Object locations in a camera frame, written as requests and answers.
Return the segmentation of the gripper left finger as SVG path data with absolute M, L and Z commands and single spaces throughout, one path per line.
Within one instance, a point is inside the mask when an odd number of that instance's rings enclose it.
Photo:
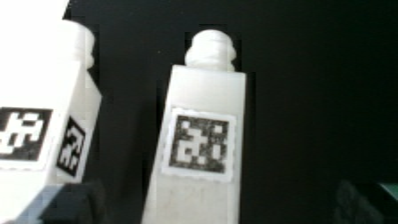
M 106 224 L 104 188 L 99 182 L 62 186 L 39 220 L 42 224 Z

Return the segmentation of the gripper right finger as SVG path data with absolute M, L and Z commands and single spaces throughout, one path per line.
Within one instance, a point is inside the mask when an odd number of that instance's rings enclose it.
M 398 224 L 398 183 L 341 181 L 332 224 Z

